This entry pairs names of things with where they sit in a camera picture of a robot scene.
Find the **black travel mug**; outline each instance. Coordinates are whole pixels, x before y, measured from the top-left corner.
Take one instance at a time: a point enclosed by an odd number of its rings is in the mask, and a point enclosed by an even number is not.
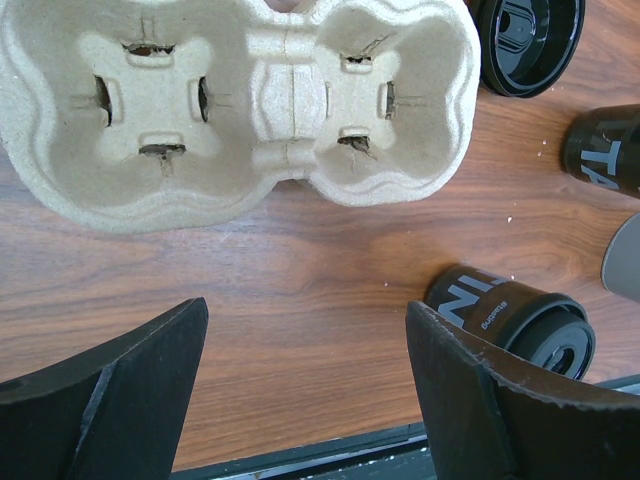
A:
[[[469,333],[575,380],[595,353],[595,333],[575,300],[472,267],[444,272],[425,303]]]
[[[640,105],[580,115],[567,133],[563,157],[578,180],[640,198]]]

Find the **cup lid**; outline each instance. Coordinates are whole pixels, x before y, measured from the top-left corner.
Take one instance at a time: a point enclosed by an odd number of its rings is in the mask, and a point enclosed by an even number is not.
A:
[[[569,65],[586,0],[478,0],[483,83],[507,97],[534,97]]]

